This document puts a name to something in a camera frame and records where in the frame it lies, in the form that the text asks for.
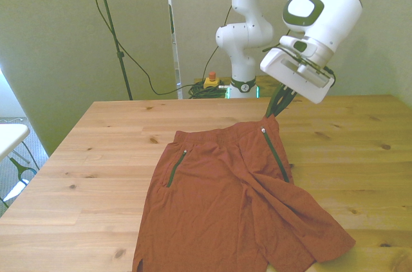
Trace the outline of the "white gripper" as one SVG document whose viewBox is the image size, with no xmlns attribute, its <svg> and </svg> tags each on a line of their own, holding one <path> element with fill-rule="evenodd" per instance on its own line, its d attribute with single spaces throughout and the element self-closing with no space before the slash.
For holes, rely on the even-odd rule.
<svg viewBox="0 0 412 272">
<path fill-rule="evenodd" d="M 281 48 L 272 48 L 260 69 L 286 87 L 278 87 L 268 104 L 265 117 L 277 116 L 295 97 L 295 92 L 311 102 L 320 103 L 333 85 L 333 76 L 323 69 L 299 63 Z"/>
</svg>

